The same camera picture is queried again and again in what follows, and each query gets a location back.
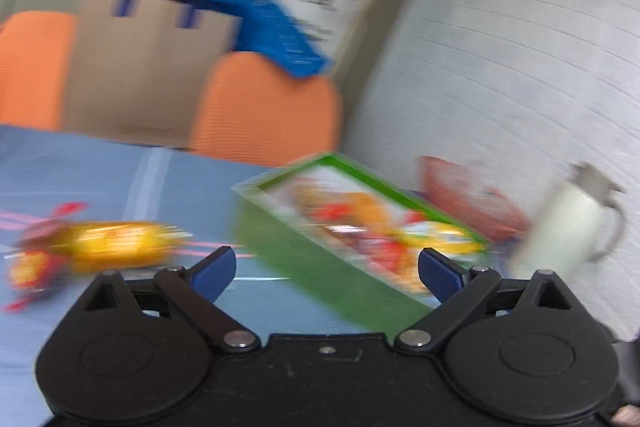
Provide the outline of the red dates snack packet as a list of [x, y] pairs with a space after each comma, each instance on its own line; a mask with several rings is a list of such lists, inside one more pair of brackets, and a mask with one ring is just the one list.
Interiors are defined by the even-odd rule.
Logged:
[[27, 227], [9, 264], [12, 300], [1, 307], [4, 312], [23, 311], [50, 297], [65, 282], [70, 274], [70, 241], [64, 235], [70, 228], [70, 217], [86, 207], [85, 202], [58, 205], [46, 218]]

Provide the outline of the green open cardboard box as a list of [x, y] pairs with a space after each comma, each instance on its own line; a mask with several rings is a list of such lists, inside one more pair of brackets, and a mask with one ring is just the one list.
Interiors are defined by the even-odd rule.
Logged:
[[374, 271], [360, 257], [307, 218], [293, 202], [297, 184], [311, 182], [337, 191], [363, 191], [380, 198], [394, 229], [414, 221], [455, 225], [484, 244], [471, 256], [448, 256], [463, 267], [489, 262], [485, 236], [419, 196], [389, 184], [372, 170], [340, 154], [321, 154], [268, 170], [235, 186], [239, 198], [236, 242], [245, 246], [299, 289], [348, 322], [368, 331], [398, 333], [421, 319], [438, 301], [420, 282], [413, 293]]

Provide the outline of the orange snack packet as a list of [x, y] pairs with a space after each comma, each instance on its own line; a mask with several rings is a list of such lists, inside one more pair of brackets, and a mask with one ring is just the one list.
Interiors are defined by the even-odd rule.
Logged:
[[305, 182], [294, 187], [292, 196], [304, 216], [322, 225], [385, 229], [392, 224], [382, 200], [369, 192], [337, 191]]

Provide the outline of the orange chair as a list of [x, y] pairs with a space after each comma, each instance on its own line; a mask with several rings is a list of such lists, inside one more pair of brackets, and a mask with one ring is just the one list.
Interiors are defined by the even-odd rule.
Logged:
[[254, 52], [230, 52], [209, 74], [189, 150], [208, 158], [278, 167], [333, 151], [342, 100], [334, 83], [300, 80]]
[[61, 125], [67, 63], [77, 17], [23, 11], [1, 29], [1, 121], [54, 132]]

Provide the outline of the left orange chair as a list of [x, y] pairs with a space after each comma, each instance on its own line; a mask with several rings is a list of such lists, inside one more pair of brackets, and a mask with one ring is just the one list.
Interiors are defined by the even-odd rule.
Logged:
[[67, 63], [77, 17], [23, 11], [1, 29], [1, 121], [54, 132], [61, 125]]

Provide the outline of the yellow snack bag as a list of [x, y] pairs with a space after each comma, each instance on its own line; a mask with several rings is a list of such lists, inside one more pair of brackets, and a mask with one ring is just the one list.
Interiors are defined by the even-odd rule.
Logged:
[[395, 230], [395, 237], [410, 251], [419, 254], [433, 248], [445, 256], [471, 256], [484, 251], [484, 244], [465, 230], [438, 221], [414, 221]]

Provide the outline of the blue plastic bag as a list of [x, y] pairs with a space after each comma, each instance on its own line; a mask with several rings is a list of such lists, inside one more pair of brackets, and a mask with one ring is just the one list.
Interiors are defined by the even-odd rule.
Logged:
[[329, 59], [311, 43], [293, 19], [274, 0], [173, 0], [194, 11], [213, 11], [239, 20], [231, 50], [254, 52], [291, 76], [323, 73]]

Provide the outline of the yellow corn packet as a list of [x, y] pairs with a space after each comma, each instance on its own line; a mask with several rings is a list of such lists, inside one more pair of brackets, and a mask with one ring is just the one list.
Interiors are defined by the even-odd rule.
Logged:
[[156, 267], [189, 237], [153, 221], [81, 221], [70, 227], [70, 266], [77, 273]]

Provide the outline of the cream thermos jug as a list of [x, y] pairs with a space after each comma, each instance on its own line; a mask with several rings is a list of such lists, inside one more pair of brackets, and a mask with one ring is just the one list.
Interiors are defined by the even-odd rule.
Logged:
[[575, 164], [514, 248], [506, 271], [527, 279], [548, 270], [568, 281], [586, 263], [611, 256], [626, 232], [626, 213], [615, 197], [624, 192], [596, 166]]

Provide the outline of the red chips bag with mouth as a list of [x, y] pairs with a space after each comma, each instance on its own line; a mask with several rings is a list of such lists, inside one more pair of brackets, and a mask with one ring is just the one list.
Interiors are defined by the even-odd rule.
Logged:
[[316, 224], [326, 234], [356, 251], [374, 271], [380, 271], [384, 277], [389, 277], [408, 291], [424, 293], [416, 273], [416, 257], [396, 239], [393, 221], [385, 229]]

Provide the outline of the right orange chair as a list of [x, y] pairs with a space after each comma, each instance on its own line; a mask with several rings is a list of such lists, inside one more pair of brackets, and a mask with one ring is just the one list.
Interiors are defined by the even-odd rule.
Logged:
[[333, 151], [342, 100], [334, 83], [300, 80], [254, 52], [230, 52], [209, 74], [189, 150], [208, 158], [278, 167]]

